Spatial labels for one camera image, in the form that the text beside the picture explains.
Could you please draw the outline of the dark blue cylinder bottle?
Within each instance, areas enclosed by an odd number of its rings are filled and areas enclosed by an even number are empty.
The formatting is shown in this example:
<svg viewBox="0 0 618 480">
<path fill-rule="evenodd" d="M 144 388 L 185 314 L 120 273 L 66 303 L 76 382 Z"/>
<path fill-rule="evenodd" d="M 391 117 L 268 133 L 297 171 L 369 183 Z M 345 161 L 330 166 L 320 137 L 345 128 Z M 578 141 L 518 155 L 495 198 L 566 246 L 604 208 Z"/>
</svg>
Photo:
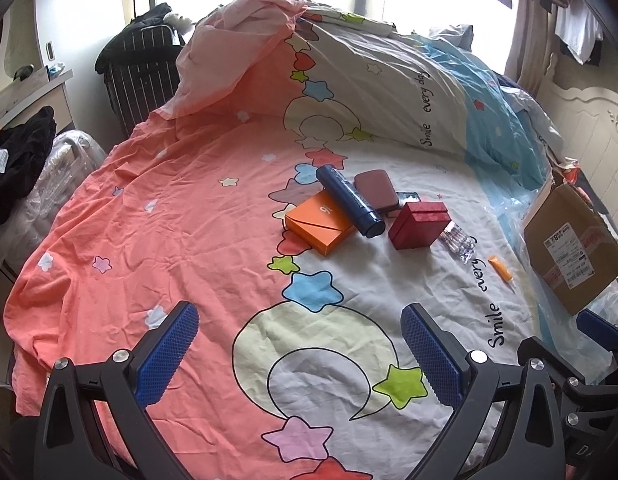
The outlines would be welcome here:
<svg viewBox="0 0 618 480">
<path fill-rule="evenodd" d="M 385 221 L 333 165 L 318 167 L 315 177 L 361 235 L 374 238 L 385 232 Z"/>
</svg>

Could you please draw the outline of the cotton swabs plastic bag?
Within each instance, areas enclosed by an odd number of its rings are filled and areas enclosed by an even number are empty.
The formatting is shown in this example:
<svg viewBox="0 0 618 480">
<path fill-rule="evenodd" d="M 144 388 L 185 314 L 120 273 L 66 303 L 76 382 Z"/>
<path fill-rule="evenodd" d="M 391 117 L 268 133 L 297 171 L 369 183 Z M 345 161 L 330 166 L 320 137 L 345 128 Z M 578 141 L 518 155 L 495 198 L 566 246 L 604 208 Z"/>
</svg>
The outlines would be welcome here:
<svg viewBox="0 0 618 480">
<path fill-rule="evenodd" d="M 440 242 L 462 263 L 469 263 L 474 258 L 477 245 L 476 237 L 468 235 L 458 224 L 451 221 L 439 236 Z"/>
</svg>

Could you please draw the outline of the starry night tissue pack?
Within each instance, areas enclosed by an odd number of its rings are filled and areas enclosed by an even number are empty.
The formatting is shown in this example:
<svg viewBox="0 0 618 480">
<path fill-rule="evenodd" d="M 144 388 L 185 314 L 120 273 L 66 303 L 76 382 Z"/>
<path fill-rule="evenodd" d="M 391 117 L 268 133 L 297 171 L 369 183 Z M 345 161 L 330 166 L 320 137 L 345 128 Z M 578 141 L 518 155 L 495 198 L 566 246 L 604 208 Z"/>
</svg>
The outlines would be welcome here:
<svg viewBox="0 0 618 480">
<path fill-rule="evenodd" d="M 398 203 L 397 206 L 388 210 L 385 214 L 387 218 L 397 218 L 402 211 L 402 208 L 408 203 L 415 203 L 420 201 L 420 196 L 417 192 L 397 192 Z"/>
</svg>

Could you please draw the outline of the black clothing pile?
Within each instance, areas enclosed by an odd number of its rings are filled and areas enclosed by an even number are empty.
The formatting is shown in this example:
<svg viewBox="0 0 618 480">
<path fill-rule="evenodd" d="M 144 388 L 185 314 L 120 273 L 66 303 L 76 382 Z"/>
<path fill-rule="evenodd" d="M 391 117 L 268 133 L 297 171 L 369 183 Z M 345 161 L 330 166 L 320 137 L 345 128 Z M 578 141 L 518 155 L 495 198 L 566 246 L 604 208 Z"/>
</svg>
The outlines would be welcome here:
<svg viewBox="0 0 618 480">
<path fill-rule="evenodd" d="M 42 107 L 23 124 L 0 131 L 0 225 L 39 179 L 56 136 L 54 108 Z"/>
</svg>

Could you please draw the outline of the white desk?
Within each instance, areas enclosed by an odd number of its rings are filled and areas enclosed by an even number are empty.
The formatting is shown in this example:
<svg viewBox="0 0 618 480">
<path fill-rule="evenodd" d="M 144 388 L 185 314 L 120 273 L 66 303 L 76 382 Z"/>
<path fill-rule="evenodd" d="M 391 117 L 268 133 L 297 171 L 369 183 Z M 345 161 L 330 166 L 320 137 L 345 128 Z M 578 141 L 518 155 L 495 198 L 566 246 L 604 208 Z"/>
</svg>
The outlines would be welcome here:
<svg viewBox="0 0 618 480">
<path fill-rule="evenodd" d="M 0 127 L 10 128 L 26 122 L 42 107 L 54 110 L 57 131 L 74 128 L 74 118 L 68 102 L 66 82 L 74 76 L 72 70 L 48 78 L 45 68 L 24 81 L 16 80 L 0 92 Z"/>
</svg>

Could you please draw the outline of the black striped suitcase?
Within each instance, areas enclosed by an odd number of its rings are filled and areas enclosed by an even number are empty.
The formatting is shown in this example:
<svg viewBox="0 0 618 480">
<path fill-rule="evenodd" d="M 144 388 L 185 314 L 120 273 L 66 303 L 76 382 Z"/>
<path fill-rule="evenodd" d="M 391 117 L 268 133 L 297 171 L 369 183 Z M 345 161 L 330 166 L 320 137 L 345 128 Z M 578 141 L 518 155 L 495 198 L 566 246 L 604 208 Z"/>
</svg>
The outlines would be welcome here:
<svg viewBox="0 0 618 480">
<path fill-rule="evenodd" d="M 171 6 L 160 3 L 134 18 L 105 44 L 94 70 L 103 77 L 109 103 L 123 134 L 162 107 L 180 82 L 176 59 L 184 40 L 166 22 Z"/>
</svg>

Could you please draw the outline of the small orange cream tube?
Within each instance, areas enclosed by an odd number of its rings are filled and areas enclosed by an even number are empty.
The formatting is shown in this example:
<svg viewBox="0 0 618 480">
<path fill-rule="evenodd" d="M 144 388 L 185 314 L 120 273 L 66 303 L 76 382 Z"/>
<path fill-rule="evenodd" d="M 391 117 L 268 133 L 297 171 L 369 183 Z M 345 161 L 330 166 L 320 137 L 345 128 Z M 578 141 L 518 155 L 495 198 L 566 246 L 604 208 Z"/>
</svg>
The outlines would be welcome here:
<svg viewBox="0 0 618 480">
<path fill-rule="evenodd" d="M 488 263 L 491 264 L 495 273 L 499 275 L 500 279 L 507 284 L 510 289 L 515 288 L 514 275 L 508 267 L 502 263 L 502 261 L 497 256 L 490 256 L 488 258 Z"/>
</svg>

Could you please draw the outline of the brown cardboard box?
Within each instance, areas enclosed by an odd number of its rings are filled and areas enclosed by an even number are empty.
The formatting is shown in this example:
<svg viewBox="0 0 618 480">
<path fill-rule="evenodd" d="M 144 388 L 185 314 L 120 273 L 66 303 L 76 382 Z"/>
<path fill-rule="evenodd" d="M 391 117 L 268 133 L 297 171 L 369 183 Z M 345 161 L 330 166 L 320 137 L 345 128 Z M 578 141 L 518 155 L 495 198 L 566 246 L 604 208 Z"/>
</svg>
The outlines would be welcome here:
<svg viewBox="0 0 618 480">
<path fill-rule="evenodd" d="M 618 240 L 573 184 L 552 171 L 522 220 L 530 264 L 571 315 L 618 278 Z"/>
</svg>

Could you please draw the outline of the red gift box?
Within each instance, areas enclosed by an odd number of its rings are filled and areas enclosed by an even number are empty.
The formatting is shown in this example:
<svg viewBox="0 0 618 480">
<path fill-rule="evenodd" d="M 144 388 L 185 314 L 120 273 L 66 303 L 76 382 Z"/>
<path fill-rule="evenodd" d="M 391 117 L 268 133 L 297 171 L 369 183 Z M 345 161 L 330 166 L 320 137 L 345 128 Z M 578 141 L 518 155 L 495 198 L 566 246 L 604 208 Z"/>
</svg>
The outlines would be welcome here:
<svg viewBox="0 0 618 480">
<path fill-rule="evenodd" d="M 409 202 L 389 229 L 397 250 L 429 247 L 451 222 L 443 202 Z"/>
</svg>

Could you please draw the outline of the maroon glasses case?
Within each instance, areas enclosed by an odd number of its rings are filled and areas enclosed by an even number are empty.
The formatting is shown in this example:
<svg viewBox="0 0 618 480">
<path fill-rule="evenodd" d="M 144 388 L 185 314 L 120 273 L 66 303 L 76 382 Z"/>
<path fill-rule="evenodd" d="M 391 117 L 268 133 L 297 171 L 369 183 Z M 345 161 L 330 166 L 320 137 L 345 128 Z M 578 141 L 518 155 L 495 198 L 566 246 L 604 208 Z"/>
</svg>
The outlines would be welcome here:
<svg viewBox="0 0 618 480">
<path fill-rule="evenodd" d="M 398 208 L 397 192 L 385 170 L 373 169 L 361 172 L 354 177 L 353 184 L 364 200 L 380 214 Z"/>
</svg>

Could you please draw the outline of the white bed headboard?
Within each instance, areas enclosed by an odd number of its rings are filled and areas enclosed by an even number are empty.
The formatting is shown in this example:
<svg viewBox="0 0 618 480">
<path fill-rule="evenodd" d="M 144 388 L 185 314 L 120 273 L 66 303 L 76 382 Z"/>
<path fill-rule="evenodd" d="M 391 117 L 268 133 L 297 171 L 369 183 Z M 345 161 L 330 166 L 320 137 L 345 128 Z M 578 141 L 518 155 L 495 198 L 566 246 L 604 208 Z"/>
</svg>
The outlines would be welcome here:
<svg viewBox="0 0 618 480">
<path fill-rule="evenodd" d="M 560 154 L 579 163 L 618 233 L 618 93 L 597 86 L 559 87 L 554 81 L 557 65 L 554 53 L 538 102 L 563 138 Z"/>
</svg>

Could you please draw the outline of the star patterned duvet cover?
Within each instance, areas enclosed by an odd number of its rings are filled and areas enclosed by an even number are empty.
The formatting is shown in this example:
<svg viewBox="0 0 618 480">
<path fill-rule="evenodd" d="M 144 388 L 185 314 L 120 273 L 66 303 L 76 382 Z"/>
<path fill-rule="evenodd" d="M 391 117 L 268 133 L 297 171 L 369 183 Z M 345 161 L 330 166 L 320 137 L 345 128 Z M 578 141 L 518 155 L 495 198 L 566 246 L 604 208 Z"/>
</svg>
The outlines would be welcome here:
<svg viewBox="0 0 618 480">
<path fill-rule="evenodd" d="M 174 98 L 59 211 L 5 309 L 32 479 L 560 479 L 539 309 L 496 208 L 550 175 L 562 136 L 526 92 L 441 39 L 303 0 L 237 0 L 195 29 Z M 354 231 L 322 256 L 285 216 L 383 169 L 476 237 L 397 250 Z M 132 350 L 172 309 L 198 333 L 141 408 Z M 405 343 L 419 302 L 466 350 L 459 408 Z"/>
</svg>

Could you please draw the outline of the orange envelope box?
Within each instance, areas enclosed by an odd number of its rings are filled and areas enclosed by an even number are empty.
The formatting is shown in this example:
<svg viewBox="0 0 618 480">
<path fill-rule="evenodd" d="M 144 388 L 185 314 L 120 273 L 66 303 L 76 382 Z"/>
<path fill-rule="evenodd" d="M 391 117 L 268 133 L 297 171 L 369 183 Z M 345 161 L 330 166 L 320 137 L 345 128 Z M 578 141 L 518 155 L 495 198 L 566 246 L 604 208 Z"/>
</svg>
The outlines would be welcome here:
<svg viewBox="0 0 618 480">
<path fill-rule="evenodd" d="M 322 256 L 328 256 L 354 231 L 346 214 L 327 191 L 321 191 L 288 212 L 285 226 Z"/>
</svg>

